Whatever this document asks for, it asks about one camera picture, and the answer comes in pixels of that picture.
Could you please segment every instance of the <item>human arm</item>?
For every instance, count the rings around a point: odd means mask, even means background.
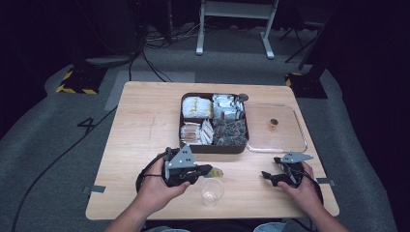
[[[106,232],[140,231],[149,215],[164,208],[169,201],[183,194],[190,186],[189,182],[184,182],[178,187],[169,188],[161,177],[162,166],[163,159],[159,159],[147,171],[138,195],[130,206],[111,222],[105,229]]]
[[[305,162],[302,166],[306,173],[313,179],[313,169]],[[288,193],[295,203],[312,219],[318,231],[348,231],[340,222],[338,222],[322,205],[317,196],[313,182],[309,178],[302,178],[298,188],[292,188],[285,182],[279,182],[280,186]]]

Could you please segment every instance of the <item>black tape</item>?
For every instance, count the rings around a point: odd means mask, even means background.
[[[326,178],[326,177],[316,178],[316,181],[318,184],[329,184],[330,186],[336,185],[333,180],[330,180],[329,178]]]
[[[105,191],[105,187],[102,187],[102,186],[92,186],[92,187],[91,187],[91,191],[92,191],[92,192],[103,193],[103,192]]]

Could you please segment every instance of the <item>metal stand leg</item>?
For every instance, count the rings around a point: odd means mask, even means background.
[[[205,0],[201,3],[201,17],[199,25],[198,42],[196,44],[196,55],[202,55],[204,52],[204,24],[205,24]]]
[[[274,4],[272,5],[271,13],[268,19],[268,23],[266,24],[265,32],[260,33],[260,37],[262,39],[263,46],[265,47],[265,51],[266,51],[266,55],[268,56],[268,59],[275,58],[275,54],[271,48],[271,44],[269,43],[268,37],[269,37],[269,33],[271,32],[272,23],[275,18],[275,13],[277,12],[277,7],[278,7],[278,0],[276,0]]]

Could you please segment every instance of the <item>small yellow object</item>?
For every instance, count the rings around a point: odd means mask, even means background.
[[[213,167],[208,175],[205,176],[206,178],[210,177],[223,177],[223,172],[219,168]]]

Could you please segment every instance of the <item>clear plastic cup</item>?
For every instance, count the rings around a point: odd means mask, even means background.
[[[201,183],[201,196],[204,206],[214,207],[223,197],[223,184],[216,178],[206,178]]]

